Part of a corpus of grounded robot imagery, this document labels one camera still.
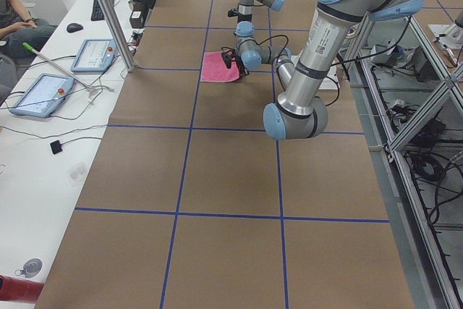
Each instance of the person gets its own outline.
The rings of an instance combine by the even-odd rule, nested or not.
[[[0,0],[0,52],[10,58],[25,58],[33,53],[22,46],[29,43],[40,51],[55,30],[46,20],[30,16],[20,0]]]

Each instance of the white desk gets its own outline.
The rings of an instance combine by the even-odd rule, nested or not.
[[[115,7],[127,40],[133,31],[129,23],[131,11],[128,1],[120,0]],[[105,21],[90,21],[92,3],[93,0],[76,2],[41,51],[42,54],[50,59],[75,55],[84,39],[111,37]],[[84,29],[68,33],[66,26],[71,22],[82,24]],[[69,69],[72,59],[58,62]],[[61,74],[49,64],[33,67],[24,74],[14,91],[25,90],[43,72]],[[48,136],[106,124],[126,73],[123,61],[117,59],[101,78],[101,83],[112,87],[115,92],[105,90],[94,101],[94,105],[74,121],[59,118],[26,119],[15,117],[8,110],[2,109],[0,127]],[[81,80],[85,82],[91,82],[96,78],[97,75],[81,75]],[[76,84],[74,90],[81,89],[82,87]],[[7,103],[11,106],[17,98],[12,96]],[[74,93],[64,101],[55,114],[68,118],[76,117],[88,105],[88,101],[88,92],[82,90]],[[14,271],[21,269],[26,261],[40,258],[43,268],[30,280],[46,280],[100,140],[74,141],[65,145],[63,152],[56,155],[51,153],[49,144],[56,139],[63,143],[78,137],[102,137],[104,130],[104,127],[100,127],[46,140],[5,129],[0,132],[0,164],[5,165],[0,174],[1,275],[16,277]],[[76,166],[83,168],[82,175],[73,180],[69,171]],[[0,302],[0,309],[7,308],[33,308],[33,305]]]

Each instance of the tablet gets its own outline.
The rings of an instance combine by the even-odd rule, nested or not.
[[[83,74],[105,72],[113,62],[116,51],[113,39],[87,39],[77,52],[71,71]]]
[[[71,76],[42,74],[25,91],[10,112],[19,116],[48,117],[74,86]]]

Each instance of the label on robot arm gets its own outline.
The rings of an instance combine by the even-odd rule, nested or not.
[[[339,30],[336,28],[320,27],[315,21],[309,35],[310,50],[322,57],[327,57],[336,42]]]

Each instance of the towel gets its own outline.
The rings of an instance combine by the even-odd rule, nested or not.
[[[221,52],[205,52],[201,82],[231,82],[239,79],[239,70],[233,62],[231,69],[227,69]]]

